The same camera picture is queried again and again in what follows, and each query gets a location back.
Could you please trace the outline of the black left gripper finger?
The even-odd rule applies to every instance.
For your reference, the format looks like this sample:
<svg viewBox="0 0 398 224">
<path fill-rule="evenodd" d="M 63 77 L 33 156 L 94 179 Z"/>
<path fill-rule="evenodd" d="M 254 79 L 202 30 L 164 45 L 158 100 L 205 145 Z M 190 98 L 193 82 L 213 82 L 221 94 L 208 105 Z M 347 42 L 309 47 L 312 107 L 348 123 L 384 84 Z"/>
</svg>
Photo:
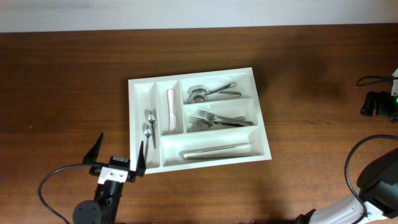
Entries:
<svg viewBox="0 0 398 224">
<path fill-rule="evenodd" d="M 146 172 L 146 160 L 144 155 L 144 141 L 141 141 L 141 145 L 139 148 L 139 154 L 137 157 L 137 164 L 136 164 L 136 175 L 143 177 Z"/>
<path fill-rule="evenodd" d="M 101 133 L 93 147 L 86 153 L 82 164 L 95 164 L 103 142 L 104 133 Z"/>
</svg>

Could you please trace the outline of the small metal spoon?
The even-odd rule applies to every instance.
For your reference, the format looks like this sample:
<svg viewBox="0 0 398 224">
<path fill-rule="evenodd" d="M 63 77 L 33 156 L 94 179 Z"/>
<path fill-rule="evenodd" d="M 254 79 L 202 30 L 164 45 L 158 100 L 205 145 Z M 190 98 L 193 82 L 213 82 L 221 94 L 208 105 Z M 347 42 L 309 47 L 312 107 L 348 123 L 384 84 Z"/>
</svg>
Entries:
<svg viewBox="0 0 398 224">
<path fill-rule="evenodd" d="M 144 159 L 147 160 L 149 152 L 149 138 L 152 136 L 152 128 L 150 125 L 144 125 L 144 136 L 146 137 L 146 144 L 144 148 Z"/>
<path fill-rule="evenodd" d="M 148 120 L 148 122 L 151 125 L 152 128 L 152 142 L 154 145 L 154 149 L 156 149 L 156 134 L 155 134 L 155 122 L 156 122 L 156 116 L 155 113 L 151 110 L 148 110 L 146 113 L 146 118 Z"/>
</svg>

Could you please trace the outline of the white plastic knife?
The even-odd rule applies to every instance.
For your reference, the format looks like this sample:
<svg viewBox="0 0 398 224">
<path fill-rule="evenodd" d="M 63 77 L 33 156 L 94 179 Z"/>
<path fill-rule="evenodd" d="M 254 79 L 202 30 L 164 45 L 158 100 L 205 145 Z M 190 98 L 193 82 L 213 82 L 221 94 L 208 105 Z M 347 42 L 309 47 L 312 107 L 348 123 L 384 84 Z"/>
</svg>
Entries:
<svg viewBox="0 0 398 224">
<path fill-rule="evenodd" d="M 169 134 L 173 134 L 177 124 L 177 117 L 174 113 L 175 106 L 175 91 L 174 89 L 167 90 L 167 100 L 169 107 Z"/>
</svg>

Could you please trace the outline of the metal fork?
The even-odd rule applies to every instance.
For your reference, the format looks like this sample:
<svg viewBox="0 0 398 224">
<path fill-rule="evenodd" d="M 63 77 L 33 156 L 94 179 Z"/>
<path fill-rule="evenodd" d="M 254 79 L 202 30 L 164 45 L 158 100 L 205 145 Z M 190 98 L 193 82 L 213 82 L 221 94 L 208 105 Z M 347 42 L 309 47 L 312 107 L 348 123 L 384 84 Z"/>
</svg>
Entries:
<svg viewBox="0 0 398 224">
<path fill-rule="evenodd" d="M 191 130 L 193 132 L 199 131 L 212 131 L 218 129 L 238 128 L 242 127 L 240 124 L 223 124 L 223 123 L 195 123 L 192 125 Z"/>
<path fill-rule="evenodd" d="M 239 124 L 239 125 L 242 125 L 242 126 L 252 126 L 252 125 L 254 125 L 254 123 L 252 121 L 242 121 L 240 119 L 225 117 L 225 116 L 217 115 L 217 114 L 210 113 L 210 112 L 203 111 L 203 110 L 198 110 L 197 111 L 197 115 L 199 115 L 202 118 L 205 118 L 205 119 L 207 119 L 209 121 L 214 121 L 216 119 L 220 119 L 222 121 L 227 121 L 227 122 L 234 123 L 234 124 Z"/>
<path fill-rule="evenodd" d="M 194 122 L 194 123 L 202 121 L 205 123 L 215 123 L 215 124 L 235 124 L 230 121 L 212 121 L 212 120 L 208 120 L 208 119 L 204 119 L 204 118 L 196 118 L 196 117 L 192 117 L 192 116 L 189 116 L 188 120 L 189 120 L 189 122 Z"/>
</svg>

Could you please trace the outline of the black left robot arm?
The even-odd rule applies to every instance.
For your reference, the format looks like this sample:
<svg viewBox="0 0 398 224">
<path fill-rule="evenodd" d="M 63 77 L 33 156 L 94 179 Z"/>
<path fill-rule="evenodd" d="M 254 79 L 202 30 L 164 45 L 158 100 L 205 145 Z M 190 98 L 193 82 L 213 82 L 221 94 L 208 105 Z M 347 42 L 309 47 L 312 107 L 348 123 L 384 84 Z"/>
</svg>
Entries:
<svg viewBox="0 0 398 224">
<path fill-rule="evenodd" d="M 97 161 L 104 134 L 100 134 L 93 147 L 83 158 L 89 175 L 98 178 L 92 200 L 80 202 L 73 211 L 76 224 L 114 223 L 125 182 L 134 182 L 136 173 L 130 170 L 130 160 L 112 156 L 107 164 Z"/>
</svg>

